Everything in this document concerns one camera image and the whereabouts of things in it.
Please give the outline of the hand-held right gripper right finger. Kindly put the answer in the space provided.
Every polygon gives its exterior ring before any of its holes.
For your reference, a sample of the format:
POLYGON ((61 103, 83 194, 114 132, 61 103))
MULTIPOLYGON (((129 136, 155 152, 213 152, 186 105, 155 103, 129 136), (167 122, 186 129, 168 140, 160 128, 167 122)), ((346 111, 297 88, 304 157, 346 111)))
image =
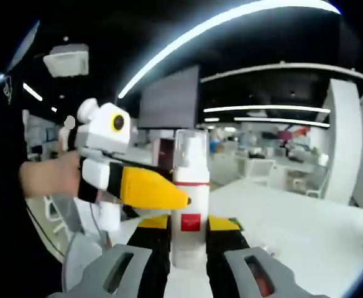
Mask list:
POLYGON ((238 224, 209 217, 206 272, 214 297, 314 297, 293 271, 260 247, 250 247, 238 224))

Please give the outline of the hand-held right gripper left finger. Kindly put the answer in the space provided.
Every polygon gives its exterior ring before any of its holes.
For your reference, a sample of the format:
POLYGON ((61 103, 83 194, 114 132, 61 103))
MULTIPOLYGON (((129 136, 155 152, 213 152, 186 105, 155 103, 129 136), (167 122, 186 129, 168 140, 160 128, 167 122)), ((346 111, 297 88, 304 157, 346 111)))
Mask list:
POLYGON ((126 244, 116 244, 84 268, 81 280, 54 297, 163 297, 170 273, 167 214, 143 219, 126 244))

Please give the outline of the person's left hand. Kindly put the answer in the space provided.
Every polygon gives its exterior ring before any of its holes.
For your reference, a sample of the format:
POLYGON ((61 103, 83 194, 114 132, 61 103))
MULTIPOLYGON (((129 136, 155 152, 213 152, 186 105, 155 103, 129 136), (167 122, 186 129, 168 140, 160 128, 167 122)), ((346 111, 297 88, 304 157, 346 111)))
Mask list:
POLYGON ((64 195, 76 197, 80 184, 80 156, 69 151, 54 160, 43 162, 43 195, 64 195))

